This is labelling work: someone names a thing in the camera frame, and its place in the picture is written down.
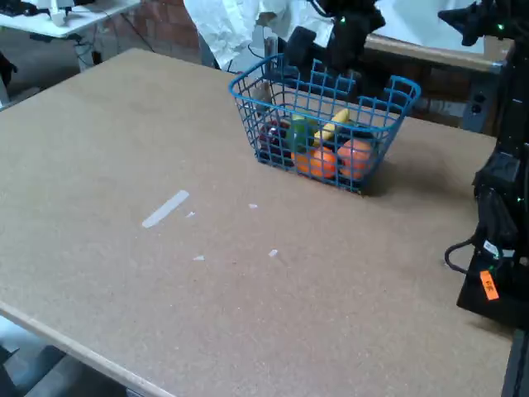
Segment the cable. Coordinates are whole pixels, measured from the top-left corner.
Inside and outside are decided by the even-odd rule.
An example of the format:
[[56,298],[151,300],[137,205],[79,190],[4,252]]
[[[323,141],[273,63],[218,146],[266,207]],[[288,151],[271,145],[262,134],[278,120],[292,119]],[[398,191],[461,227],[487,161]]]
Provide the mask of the cable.
[[250,48],[250,45],[248,45],[248,51],[255,57],[255,58],[259,58],[260,60],[263,60],[264,59],[264,56],[260,56],[260,55],[257,55],[251,48]]
[[[120,45],[120,42],[119,42],[119,35],[117,34],[117,28],[116,28],[116,23],[114,22],[114,19],[108,14],[108,12],[106,12],[105,10],[103,9],[97,9],[97,10],[79,10],[79,11],[76,11],[76,10],[72,10],[71,12],[73,13],[76,13],[76,14],[82,14],[82,13],[91,13],[91,14],[94,14],[95,12],[102,12],[103,14],[105,14],[107,16],[107,19],[111,22],[112,24],[112,29],[114,30],[114,37],[116,39],[116,54],[119,54],[122,52],[122,46]],[[93,41],[92,41],[92,44],[91,46],[93,47],[93,45],[95,44],[95,33],[97,32],[97,29],[98,29],[98,26],[96,25],[96,30],[94,32],[94,37],[93,37]]]
[[98,33],[98,26],[96,25],[96,26],[93,27],[93,38],[92,38],[92,42],[91,42],[91,43],[84,43],[84,44],[83,44],[83,43],[81,43],[81,40],[82,40],[82,39],[79,39],[79,40],[77,40],[77,44],[75,45],[76,47],[78,47],[78,46],[82,46],[82,45],[88,45],[88,49],[87,49],[84,53],[82,53],[82,54],[77,54],[77,52],[76,52],[77,59],[80,60],[81,62],[83,62],[83,64],[84,64],[85,66],[87,66],[87,67],[91,67],[91,66],[93,66],[93,65],[89,65],[89,64],[87,64],[87,63],[84,61],[83,56],[85,56],[85,55],[88,54],[89,52],[92,52],[92,51],[93,51],[93,45],[94,45],[95,42],[96,42],[96,34],[97,34],[97,33]]
[[145,37],[143,37],[141,35],[141,33],[136,29],[136,27],[134,26],[134,24],[129,21],[129,19],[127,17],[125,17],[123,14],[122,14],[122,18],[126,21],[126,23],[129,24],[129,26],[132,28],[132,30],[138,35],[138,37],[141,38],[141,41],[143,41],[145,43],[145,45],[147,45],[147,47],[149,47],[149,50],[151,50],[152,52],[154,52],[156,54],[156,51],[154,48],[152,48],[152,45],[150,45],[149,41],[147,41],[145,39]]
[[448,249],[445,251],[445,262],[452,270],[459,271],[460,273],[463,273],[466,275],[468,273],[467,270],[463,269],[462,267],[458,265],[454,265],[450,260],[450,255],[452,252],[459,250],[460,248],[463,248],[464,246],[469,246],[472,244],[472,241],[474,240],[474,236],[469,238],[468,240],[465,240],[464,242],[458,242],[457,244],[454,244],[453,246],[449,246]]
[[308,2],[312,4],[312,6],[313,6],[314,9],[316,10],[316,12],[317,12],[318,14],[320,14],[322,17],[324,17],[324,18],[330,18],[330,17],[332,17],[331,14],[329,14],[329,13],[323,11],[322,8],[320,7],[320,5],[319,5],[318,3],[316,3],[315,0],[308,0]]

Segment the brown table surface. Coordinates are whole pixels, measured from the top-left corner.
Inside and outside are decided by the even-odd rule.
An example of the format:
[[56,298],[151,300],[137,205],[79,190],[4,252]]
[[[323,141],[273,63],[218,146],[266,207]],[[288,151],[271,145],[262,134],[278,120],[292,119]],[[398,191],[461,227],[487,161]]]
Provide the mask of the brown table surface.
[[494,37],[486,37],[483,55],[464,51],[440,50],[379,35],[369,35],[366,47],[371,50],[404,55],[417,60],[498,74],[512,47],[512,41],[500,41]]
[[362,198],[255,161],[231,77],[133,50],[0,113],[0,313],[145,395],[498,396],[442,262],[493,140],[410,118]]

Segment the orange label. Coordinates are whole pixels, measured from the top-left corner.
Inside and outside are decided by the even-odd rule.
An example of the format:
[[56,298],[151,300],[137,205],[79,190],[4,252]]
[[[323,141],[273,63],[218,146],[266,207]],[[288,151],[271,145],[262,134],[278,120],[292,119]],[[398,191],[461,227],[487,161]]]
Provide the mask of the orange label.
[[498,291],[496,290],[496,285],[494,285],[493,277],[490,275],[488,270],[479,272],[479,277],[483,283],[483,288],[487,294],[488,300],[499,299]]

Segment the white fabric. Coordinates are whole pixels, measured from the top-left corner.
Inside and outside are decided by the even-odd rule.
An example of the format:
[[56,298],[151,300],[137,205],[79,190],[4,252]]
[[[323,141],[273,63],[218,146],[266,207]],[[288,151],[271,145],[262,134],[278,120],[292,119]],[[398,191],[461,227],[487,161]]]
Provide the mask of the white fabric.
[[[440,10],[466,7],[471,2],[380,0],[376,6],[386,26],[376,33],[417,45],[483,54],[483,39],[473,47],[463,47],[461,34],[437,17]],[[307,0],[184,0],[184,4],[223,69],[252,42],[255,25],[263,14],[275,14],[268,26],[285,40],[296,26],[303,26],[317,33],[318,45],[326,46],[332,31],[331,19],[318,15]]]

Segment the tape strip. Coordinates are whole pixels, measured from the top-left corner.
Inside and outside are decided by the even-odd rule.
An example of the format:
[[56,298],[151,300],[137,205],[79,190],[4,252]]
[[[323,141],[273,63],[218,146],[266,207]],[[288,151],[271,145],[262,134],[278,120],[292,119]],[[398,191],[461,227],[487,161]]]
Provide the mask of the tape strip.
[[183,203],[187,197],[189,197],[189,193],[185,190],[180,190],[172,198],[167,200],[164,205],[154,211],[152,215],[150,215],[145,221],[143,221],[141,226],[148,229],[149,227],[157,225],[162,219],[164,219],[167,215],[174,211],[175,208]]

